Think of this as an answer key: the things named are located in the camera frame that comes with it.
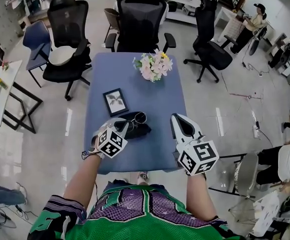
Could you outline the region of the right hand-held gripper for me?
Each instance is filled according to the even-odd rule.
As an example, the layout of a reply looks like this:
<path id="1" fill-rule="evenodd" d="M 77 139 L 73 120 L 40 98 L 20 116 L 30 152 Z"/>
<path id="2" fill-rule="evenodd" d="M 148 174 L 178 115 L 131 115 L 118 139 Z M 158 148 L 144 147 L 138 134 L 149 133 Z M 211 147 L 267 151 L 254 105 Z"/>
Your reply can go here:
<path id="1" fill-rule="evenodd" d="M 177 141 L 179 153 L 177 162 L 190 176 L 210 171 L 219 159 L 219 154 L 212 140 L 202 141 L 199 125 L 185 115 L 171 115 L 173 138 Z"/>

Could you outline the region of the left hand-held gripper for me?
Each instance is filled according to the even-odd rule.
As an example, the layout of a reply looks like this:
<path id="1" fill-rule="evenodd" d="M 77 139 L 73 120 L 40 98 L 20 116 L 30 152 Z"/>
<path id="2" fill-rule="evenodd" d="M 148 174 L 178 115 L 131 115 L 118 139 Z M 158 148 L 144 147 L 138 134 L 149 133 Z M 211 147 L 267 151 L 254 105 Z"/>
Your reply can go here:
<path id="1" fill-rule="evenodd" d="M 121 117 L 113 117 L 106 121 L 100 129 L 93 134 L 98 135 L 98 149 L 103 153 L 103 158 L 114 158 L 127 145 L 125 139 L 129 123 Z"/>

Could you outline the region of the black glasses pouch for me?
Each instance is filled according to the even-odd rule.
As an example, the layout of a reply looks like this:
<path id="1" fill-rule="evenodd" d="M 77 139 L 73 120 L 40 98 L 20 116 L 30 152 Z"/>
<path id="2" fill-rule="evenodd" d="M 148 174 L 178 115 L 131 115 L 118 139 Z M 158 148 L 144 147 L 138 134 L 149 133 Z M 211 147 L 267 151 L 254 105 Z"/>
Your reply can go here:
<path id="1" fill-rule="evenodd" d="M 136 130 L 133 130 L 130 133 L 126 133 L 125 139 L 126 140 L 131 140 L 131 139 L 135 139 L 135 138 L 140 138 L 145 136 L 146 134 L 148 134 L 151 131 L 151 128 L 146 124 L 140 125 L 139 128 L 137 128 Z"/>

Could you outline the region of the eyeglasses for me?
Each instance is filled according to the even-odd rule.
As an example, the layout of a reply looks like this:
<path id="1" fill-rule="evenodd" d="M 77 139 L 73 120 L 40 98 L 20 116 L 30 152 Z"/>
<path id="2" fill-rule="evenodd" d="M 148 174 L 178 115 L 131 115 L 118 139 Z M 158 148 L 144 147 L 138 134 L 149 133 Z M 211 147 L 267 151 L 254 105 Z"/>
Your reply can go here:
<path id="1" fill-rule="evenodd" d="M 139 128 L 139 126 L 145 124 L 147 116 L 144 112 L 131 112 L 124 116 L 128 122 L 127 133 L 131 133 L 133 130 Z"/>

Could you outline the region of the person's left forearm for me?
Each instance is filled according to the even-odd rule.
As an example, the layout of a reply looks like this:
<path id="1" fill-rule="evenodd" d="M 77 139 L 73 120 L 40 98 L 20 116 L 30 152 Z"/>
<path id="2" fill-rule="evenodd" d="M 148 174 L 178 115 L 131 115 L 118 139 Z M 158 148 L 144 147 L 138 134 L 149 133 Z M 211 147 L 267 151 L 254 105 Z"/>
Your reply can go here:
<path id="1" fill-rule="evenodd" d="M 102 159 L 98 155 L 88 156 L 68 183 L 63 197 L 79 202 L 85 209 L 90 203 L 97 171 Z"/>

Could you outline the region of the person's right forearm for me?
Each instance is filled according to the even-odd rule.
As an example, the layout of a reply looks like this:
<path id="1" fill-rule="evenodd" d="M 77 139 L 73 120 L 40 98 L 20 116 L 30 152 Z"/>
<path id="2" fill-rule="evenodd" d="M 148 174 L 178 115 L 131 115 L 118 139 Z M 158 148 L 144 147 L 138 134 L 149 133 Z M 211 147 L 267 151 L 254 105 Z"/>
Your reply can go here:
<path id="1" fill-rule="evenodd" d="M 186 209 L 194 217 L 206 222 L 213 220 L 217 216 L 203 174 L 188 176 Z"/>

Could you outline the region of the person's left hand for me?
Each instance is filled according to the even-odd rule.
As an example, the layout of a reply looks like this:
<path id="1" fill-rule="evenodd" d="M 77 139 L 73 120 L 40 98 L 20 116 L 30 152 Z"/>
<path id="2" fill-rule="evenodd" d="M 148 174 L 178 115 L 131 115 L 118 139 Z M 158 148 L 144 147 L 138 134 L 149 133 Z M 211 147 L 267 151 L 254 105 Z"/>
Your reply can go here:
<path id="1" fill-rule="evenodd" d="M 83 160 L 87 159 L 89 156 L 98 156 L 103 159 L 103 153 L 98 149 L 98 135 L 94 135 L 91 140 L 91 145 L 88 150 L 83 151 L 81 157 Z"/>

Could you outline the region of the blue tablecloth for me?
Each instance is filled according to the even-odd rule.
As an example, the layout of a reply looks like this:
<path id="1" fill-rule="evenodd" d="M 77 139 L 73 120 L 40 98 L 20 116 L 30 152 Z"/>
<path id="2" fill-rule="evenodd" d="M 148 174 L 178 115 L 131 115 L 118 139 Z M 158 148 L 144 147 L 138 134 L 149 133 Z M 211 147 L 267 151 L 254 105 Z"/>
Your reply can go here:
<path id="1" fill-rule="evenodd" d="M 147 115 L 146 123 L 151 128 L 147 135 L 129 140 L 114 158 L 104 158 L 98 169 L 101 175 L 177 169 L 170 118 L 173 113 L 186 114 L 177 61 L 170 56 L 172 70 L 161 80 L 150 82 L 133 66 L 133 59 L 140 57 L 140 53 L 134 52 L 100 52 L 92 60 L 84 149 L 90 147 L 93 133 L 110 119 L 103 95 L 115 89 L 121 89 L 130 112 Z"/>

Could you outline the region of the person's grey sneaker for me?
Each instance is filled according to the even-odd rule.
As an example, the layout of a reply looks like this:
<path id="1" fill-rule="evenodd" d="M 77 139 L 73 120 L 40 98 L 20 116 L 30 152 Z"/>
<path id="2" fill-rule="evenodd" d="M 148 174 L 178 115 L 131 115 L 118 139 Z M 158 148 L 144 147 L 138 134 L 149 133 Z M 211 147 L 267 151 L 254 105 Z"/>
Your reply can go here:
<path id="1" fill-rule="evenodd" d="M 137 185 L 147 186 L 148 185 L 148 172 L 141 171 L 137 178 Z"/>

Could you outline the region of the person's denim shorts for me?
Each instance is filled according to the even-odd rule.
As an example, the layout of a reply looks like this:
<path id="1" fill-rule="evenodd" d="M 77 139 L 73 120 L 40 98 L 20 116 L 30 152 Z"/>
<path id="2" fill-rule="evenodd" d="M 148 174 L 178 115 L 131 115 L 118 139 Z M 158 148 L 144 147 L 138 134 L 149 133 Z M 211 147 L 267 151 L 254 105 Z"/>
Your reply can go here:
<path id="1" fill-rule="evenodd" d="M 114 181 L 109 181 L 106 188 L 118 188 L 118 187 L 124 187 L 124 186 L 133 186 L 133 184 L 126 182 L 122 179 L 115 179 Z"/>

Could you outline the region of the pale flower bouquet pot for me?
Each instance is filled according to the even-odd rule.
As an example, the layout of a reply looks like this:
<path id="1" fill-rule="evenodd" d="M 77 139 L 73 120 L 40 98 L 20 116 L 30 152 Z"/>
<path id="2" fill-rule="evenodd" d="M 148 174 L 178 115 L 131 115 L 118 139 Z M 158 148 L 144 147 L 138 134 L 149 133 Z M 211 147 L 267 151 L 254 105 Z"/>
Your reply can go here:
<path id="1" fill-rule="evenodd" d="M 166 77 L 173 69 L 173 61 L 158 48 L 153 53 L 143 53 L 140 59 L 133 59 L 133 66 L 138 69 L 142 77 L 152 83 Z"/>

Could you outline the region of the grey shell chair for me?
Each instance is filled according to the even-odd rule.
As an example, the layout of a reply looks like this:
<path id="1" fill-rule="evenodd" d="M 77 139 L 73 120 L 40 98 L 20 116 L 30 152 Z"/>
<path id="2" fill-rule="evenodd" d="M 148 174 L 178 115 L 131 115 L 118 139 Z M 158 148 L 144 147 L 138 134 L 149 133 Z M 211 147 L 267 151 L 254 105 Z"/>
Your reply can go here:
<path id="1" fill-rule="evenodd" d="M 251 193 L 254 190 L 258 173 L 259 158 L 257 153 L 253 151 L 245 154 L 220 156 L 221 160 L 233 158 L 239 158 L 239 160 L 234 161 L 236 169 L 233 189 L 231 191 L 225 191 L 209 187 L 209 190 L 247 199 L 255 198 Z"/>

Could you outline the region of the person's green purple jersey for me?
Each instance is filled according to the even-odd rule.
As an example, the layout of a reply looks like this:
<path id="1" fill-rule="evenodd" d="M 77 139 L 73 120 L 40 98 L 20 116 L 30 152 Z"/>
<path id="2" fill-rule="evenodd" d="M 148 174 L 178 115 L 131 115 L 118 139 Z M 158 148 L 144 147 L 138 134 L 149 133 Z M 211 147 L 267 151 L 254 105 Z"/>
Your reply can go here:
<path id="1" fill-rule="evenodd" d="M 196 218 L 155 186 L 106 190 L 90 213 L 81 203 L 52 195 L 27 240 L 246 240 L 215 217 Z"/>

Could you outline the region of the white bowl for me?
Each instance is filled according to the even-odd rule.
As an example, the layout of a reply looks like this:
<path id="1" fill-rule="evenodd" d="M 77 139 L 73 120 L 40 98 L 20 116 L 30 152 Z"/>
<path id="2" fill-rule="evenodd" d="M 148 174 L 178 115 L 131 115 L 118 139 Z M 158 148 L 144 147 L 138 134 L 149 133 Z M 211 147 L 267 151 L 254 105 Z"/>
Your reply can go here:
<path id="1" fill-rule="evenodd" d="M 70 61 L 75 51 L 70 46 L 60 46 L 50 52 L 48 60 L 54 66 L 61 66 Z"/>

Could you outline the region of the black mesh office chair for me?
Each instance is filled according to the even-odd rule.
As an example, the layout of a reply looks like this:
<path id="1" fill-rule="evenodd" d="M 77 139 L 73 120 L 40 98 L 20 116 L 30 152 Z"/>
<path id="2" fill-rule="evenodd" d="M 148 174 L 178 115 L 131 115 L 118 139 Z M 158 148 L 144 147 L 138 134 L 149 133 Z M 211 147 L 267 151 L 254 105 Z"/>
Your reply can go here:
<path id="1" fill-rule="evenodd" d="M 55 48 L 70 46 L 76 49 L 70 61 L 61 66 L 52 65 L 49 60 L 43 79 L 54 83 L 68 83 L 65 99 L 71 100 L 69 91 L 75 81 L 90 83 L 82 77 L 91 68 L 90 42 L 85 37 L 85 24 L 88 13 L 85 0 L 52 0 L 47 11 Z"/>
<path id="2" fill-rule="evenodd" d="M 226 69 L 233 58 L 225 51 L 225 47 L 233 43 L 236 45 L 234 39 L 225 35 L 226 41 L 222 45 L 216 44 L 212 41 L 214 37 L 214 21 L 217 9 L 217 0 L 201 0 L 201 5 L 195 9 L 195 18 L 197 23 L 198 35 L 193 43 L 195 55 L 199 56 L 197 59 L 185 59 L 184 64 L 193 63 L 201 65 L 201 73 L 197 82 L 200 83 L 205 70 L 208 70 L 215 78 L 215 82 L 219 82 L 219 78 L 213 69 L 222 71 Z"/>
<path id="3" fill-rule="evenodd" d="M 158 49 L 164 0 L 116 0 L 119 34 L 111 33 L 105 47 L 112 52 L 153 53 Z"/>

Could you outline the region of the brown chair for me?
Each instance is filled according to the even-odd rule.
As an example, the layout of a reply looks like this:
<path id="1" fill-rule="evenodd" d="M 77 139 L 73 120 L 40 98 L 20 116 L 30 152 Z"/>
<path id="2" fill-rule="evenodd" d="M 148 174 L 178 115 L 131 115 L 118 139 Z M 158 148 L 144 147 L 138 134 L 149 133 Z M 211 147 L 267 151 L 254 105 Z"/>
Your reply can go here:
<path id="1" fill-rule="evenodd" d="M 119 32 L 119 13 L 112 8 L 105 8 L 104 13 L 109 22 L 109 28 L 104 40 L 104 42 L 106 42 L 110 30 L 116 30 L 117 32 Z"/>

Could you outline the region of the black standing fan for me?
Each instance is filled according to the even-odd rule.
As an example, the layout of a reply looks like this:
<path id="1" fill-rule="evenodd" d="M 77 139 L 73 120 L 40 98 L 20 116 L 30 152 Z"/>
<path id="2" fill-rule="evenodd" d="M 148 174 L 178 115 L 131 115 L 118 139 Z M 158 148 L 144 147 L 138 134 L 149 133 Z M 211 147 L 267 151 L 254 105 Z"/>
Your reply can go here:
<path id="1" fill-rule="evenodd" d="M 249 50 L 249 55 L 252 56 L 260 43 L 260 40 L 267 34 L 268 28 L 265 26 L 263 28 L 261 28 L 260 30 L 255 32 L 254 38 L 253 38 L 253 43 L 251 45 L 251 48 Z"/>

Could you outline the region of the white patterned board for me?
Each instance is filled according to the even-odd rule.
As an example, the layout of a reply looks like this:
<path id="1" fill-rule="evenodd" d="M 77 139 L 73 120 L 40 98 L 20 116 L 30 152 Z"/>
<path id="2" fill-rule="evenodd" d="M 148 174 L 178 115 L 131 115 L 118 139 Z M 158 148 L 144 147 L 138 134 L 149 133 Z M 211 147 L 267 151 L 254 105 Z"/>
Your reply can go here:
<path id="1" fill-rule="evenodd" d="M 280 210 L 279 192 L 277 190 L 265 195 L 253 203 L 256 223 L 251 234 L 262 237 Z"/>

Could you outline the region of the table with checked cloth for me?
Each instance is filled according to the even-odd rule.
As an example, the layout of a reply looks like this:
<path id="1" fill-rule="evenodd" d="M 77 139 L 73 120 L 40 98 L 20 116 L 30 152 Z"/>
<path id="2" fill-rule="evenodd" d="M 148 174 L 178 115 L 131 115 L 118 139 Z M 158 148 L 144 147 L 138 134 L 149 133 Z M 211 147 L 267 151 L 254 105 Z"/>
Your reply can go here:
<path id="1" fill-rule="evenodd" d="M 239 21 L 236 16 L 237 14 L 232 12 L 231 10 L 225 7 L 221 7 L 214 22 L 215 27 L 220 20 L 223 20 L 225 22 L 225 26 L 223 27 L 223 30 L 217 39 L 218 43 L 224 42 L 225 36 L 229 36 L 233 40 L 236 40 L 241 31 L 244 29 L 244 23 Z"/>

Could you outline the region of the white shelving unit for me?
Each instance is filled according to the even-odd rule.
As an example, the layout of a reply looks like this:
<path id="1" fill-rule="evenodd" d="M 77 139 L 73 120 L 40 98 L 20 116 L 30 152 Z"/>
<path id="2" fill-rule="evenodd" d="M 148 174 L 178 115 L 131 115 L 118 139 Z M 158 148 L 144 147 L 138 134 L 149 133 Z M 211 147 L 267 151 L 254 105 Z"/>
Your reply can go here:
<path id="1" fill-rule="evenodd" d="M 175 20 L 190 24 L 195 24 L 195 8 L 201 3 L 201 0 L 183 1 L 183 0 L 164 0 L 167 3 L 165 19 Z"/>

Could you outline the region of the white side table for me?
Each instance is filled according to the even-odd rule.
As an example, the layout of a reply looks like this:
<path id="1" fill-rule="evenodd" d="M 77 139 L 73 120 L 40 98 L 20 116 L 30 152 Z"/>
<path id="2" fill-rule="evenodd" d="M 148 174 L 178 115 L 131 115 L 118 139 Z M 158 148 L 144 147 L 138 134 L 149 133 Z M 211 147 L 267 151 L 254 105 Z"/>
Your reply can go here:
<path id="1" fill-rule="evenodd" d="M 3 70 L 2 67 L 0 67 L 0 79 L 2 79 L 3 83 L 7 85 L 6 89 L 1 89 L 0 91 L 0 126 L 2 123 L 4 123 L 13 130 L 17 130 L 19 127 L 23 127 L 29 132 L 35 134 L 36 130 L 33 125 L 31 115 L 43 103 L 43 100 L 41 100 L 39 97 L 37 97 L 36 95 L 34 95 L 21 85 L 19 85 L 17 82 L 15 82 L 15 78 L 20 69 L 21 64 L 22 61 L 18 60 L 15 62 L 11 62 L 7 70 Z M 15 88 L 16 90 L 20 91 L 27 97 L 36 101 L 36 103 L 30 110 L 27 110 L 25 108 L 25 103 L 21 98 L 17 97 L 15 94 L 11 92 L 12 88 Z M 23 113 L 21 117 L 14 116 L 6 109 L 6 104 L 9 97 L 14 98 L 16 101 L 20 103 Z"/>

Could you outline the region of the blue plastic chair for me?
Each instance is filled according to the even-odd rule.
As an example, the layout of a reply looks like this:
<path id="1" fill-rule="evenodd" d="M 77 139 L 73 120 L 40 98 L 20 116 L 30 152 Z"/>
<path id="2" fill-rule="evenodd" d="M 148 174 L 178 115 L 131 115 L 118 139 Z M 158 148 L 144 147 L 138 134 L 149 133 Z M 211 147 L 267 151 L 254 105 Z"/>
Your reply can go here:
<path id="1" fill-rule="evenodd" d="M 48 63 L 48 56 L 52 51 L 50 33 L 43 21 L 39 20 L 26 28 L 22 44 L 30 49 L 26 70 L 41 88 L 31 71 L 36 68 L 43 71 L 42 66 Z"/>

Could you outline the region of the black picture frame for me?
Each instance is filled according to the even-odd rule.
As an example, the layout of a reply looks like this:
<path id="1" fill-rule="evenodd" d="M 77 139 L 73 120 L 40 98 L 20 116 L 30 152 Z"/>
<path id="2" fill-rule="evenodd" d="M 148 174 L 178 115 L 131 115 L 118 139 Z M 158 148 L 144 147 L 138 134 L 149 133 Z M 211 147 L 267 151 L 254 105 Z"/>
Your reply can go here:
<path id="1" fill-rule="evenodd" d="M 120 88 L 103 93 L 104 101 L 111 117 L 129 111 L 124 95 Z"/>

